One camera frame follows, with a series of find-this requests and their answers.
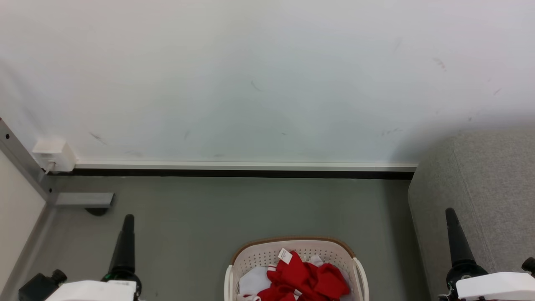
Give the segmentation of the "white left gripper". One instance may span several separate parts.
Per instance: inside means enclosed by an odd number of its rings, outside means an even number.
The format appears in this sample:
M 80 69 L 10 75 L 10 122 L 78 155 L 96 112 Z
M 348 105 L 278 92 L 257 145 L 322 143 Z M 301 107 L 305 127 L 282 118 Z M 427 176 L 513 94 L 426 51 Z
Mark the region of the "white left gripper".
M 139 301 L 141 280 L 135 273 L 135 217 L 127 214 L 108 273 L 100 280 L 64 283 L 45 301 Z

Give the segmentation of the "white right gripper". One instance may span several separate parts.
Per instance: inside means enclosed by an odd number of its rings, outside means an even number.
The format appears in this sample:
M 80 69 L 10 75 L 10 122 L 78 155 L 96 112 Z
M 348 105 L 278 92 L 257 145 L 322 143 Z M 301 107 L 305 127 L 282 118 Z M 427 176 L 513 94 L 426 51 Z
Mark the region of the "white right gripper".
M 438 301 L 535 301 L 535 278 L 527 272 L 487 273 L 476 264 L 453 208 L 445 210 L 452 269 L 448 293 Z

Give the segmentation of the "red garment with white trim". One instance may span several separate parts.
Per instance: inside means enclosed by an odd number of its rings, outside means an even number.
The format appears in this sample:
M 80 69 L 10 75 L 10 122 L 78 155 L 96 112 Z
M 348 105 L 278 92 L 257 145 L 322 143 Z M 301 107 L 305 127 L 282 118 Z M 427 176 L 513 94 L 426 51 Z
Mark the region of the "red garment with white trim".
M 269 267 L 266 276 L 271 284 L 257 294 L 260 301 L 314 301 L 309 265 L 296 251 L 290 254 L 289 263 L 281 259 L 275 268 Z

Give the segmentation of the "grey fabric sofa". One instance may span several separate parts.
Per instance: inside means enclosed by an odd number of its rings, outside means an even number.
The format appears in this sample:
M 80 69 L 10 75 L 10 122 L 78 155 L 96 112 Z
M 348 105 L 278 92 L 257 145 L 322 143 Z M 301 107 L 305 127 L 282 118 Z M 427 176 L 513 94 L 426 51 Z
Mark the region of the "grey fabric sofa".
M 459 218 L 478 265 L 522 272 L 535 258 L 535 128 L 466 131 L 432 147 L 408 190 L 432 301 L 451 269 L 445 210 Z

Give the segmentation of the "cream white side panel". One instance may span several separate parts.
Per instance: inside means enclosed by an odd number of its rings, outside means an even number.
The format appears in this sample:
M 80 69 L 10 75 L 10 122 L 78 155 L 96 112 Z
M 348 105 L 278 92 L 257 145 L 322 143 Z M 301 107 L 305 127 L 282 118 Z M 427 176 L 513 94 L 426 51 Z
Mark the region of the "cream white side panel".
M 0 294 L 46 202 L 0 151 Z

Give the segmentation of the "white laundry basket brown rim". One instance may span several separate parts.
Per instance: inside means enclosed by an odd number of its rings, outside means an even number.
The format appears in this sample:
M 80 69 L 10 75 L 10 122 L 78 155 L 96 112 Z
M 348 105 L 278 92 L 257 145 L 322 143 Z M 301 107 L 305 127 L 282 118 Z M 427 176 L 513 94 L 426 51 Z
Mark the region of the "white laundry basket brown rim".
M 344 270 L 354 301 L 369 301 L 369 284 L 363 265 L 353 250 L 342 240 L 331 237 L 275 237 L 245 244 L 235 252 L 226 269 L 224 301 L 237 301 L 239 278 L 257 266 L 277 264 L 282 248 L 296 251 L 302 259 L 318 255 L 324 263 Z

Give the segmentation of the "white black baseboard strip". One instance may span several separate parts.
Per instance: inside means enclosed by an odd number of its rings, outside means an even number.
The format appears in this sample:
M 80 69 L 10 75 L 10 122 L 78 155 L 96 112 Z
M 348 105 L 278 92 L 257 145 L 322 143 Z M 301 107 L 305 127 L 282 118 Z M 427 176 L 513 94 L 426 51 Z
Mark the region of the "white black baseboard strip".
M 79 161 L 73 176 L 411 180 L 416 163 Z

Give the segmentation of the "grey metal frame post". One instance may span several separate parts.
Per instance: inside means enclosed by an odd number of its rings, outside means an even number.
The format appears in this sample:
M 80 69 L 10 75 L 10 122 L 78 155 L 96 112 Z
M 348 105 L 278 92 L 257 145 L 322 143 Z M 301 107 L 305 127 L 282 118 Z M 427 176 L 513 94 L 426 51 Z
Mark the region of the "grey metal frame post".
M 46 203 L 49 206 L 55 206 L 57 193 L 53 179 L 45 174 L 2 118 L 0 118 L 0 151 L 15 165 Z

